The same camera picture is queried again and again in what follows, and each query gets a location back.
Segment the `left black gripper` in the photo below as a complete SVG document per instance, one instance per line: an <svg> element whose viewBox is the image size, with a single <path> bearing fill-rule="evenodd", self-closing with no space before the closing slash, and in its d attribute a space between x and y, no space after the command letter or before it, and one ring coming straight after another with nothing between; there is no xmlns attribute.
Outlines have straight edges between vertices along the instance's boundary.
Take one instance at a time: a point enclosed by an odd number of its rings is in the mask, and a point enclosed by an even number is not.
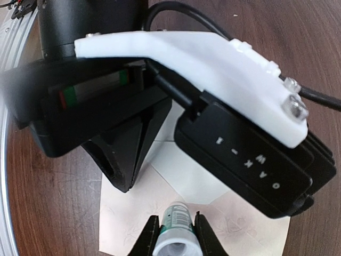
<svg viewBox="0 0 341 256"><path fill-rule="evenodd" d="M123 193L172 106L133 58L78 58L74 41L136 31L147 1L37 1L9 21L17 32L4 45L1 93L20 129L29 127L48 157L82 146Z"/></svg>

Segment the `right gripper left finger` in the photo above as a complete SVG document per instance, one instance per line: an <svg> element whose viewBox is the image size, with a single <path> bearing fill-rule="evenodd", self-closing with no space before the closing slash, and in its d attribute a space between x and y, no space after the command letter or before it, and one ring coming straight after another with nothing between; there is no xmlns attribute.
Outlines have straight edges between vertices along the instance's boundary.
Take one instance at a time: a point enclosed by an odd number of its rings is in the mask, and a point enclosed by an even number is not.
<svg viewBox="0 0 341 256"><path fill-rule="evenodd" d="M160 230L159 217L151 215L128 256L152 256Z"/></svg>

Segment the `green white glue stick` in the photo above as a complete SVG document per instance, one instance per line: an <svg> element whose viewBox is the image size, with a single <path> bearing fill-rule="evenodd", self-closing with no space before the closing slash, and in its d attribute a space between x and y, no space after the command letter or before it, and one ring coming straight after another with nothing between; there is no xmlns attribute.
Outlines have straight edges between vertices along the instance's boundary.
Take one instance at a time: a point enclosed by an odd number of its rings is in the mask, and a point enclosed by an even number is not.
<svg viewBox="0 0 341 256"><path fill-rule="evenodd" d="M156 241L153 255L203 255L194 231L191 214L184 203L173 202L164 211L161 230Z"/></svg>

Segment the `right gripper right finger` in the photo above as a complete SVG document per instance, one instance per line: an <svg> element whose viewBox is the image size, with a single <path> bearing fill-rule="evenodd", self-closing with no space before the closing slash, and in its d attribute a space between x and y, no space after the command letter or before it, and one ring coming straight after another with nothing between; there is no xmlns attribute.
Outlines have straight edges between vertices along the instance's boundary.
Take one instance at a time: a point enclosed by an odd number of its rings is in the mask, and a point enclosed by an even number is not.
<svg viewBox="0 0 341 256"><path fill-rule="evenodd" d="M194 229L203 256L228 256L207 218L200 212L196 213L194 219Z"/></svg>

